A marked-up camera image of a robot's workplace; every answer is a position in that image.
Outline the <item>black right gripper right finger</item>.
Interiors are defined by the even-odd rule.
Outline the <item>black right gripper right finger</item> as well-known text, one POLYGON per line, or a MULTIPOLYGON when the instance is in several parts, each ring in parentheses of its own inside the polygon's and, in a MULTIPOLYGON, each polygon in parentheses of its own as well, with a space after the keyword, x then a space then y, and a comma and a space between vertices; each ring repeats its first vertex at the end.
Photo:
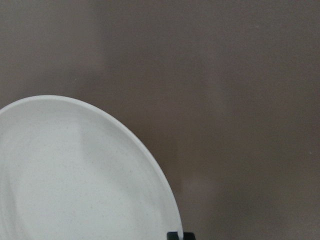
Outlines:
POLYGON ((184 232, 183 240, 196 240, 196 236, 193 232, 184 232))

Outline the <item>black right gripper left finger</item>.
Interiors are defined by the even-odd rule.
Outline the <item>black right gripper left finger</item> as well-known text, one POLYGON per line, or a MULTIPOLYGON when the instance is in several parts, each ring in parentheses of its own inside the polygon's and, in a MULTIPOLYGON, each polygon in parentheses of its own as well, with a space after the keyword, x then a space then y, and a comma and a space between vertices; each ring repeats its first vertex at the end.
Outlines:
POLYGON ((167 237, 167 240, 179 240, 179 235, 178 235, 178 233, 177 233, 177 232, 173 232, 173 231, 168 232, 168 233, 166 234, 166 237, 167 237))

